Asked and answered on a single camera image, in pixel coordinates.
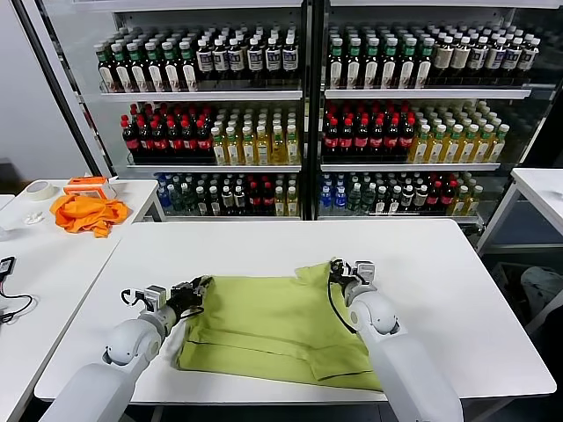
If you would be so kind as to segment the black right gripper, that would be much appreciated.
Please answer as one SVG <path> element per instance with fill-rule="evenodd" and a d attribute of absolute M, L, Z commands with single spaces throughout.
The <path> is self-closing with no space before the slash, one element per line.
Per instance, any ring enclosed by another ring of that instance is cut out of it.
<path fill-rule="evenodd" d="M 352 272 L 353 267 L 343 259 L 335 259 L 330 262 L 330 283 L 340 287 L 343 293 L 347 288 L 357 285 L 357 278 Z"/>

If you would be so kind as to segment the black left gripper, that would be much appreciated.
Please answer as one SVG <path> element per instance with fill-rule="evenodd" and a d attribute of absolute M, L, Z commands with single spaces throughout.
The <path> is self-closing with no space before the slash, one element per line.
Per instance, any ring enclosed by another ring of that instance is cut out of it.
<path fill-rule="evenodd" d="M 188 282 L 171 289 L 170 307 L 176 316 L 198 315 L 203 312 L 203 302 L 209 289 L 214 284 L 214 278 L 208 275 L 196 277 Z"/>

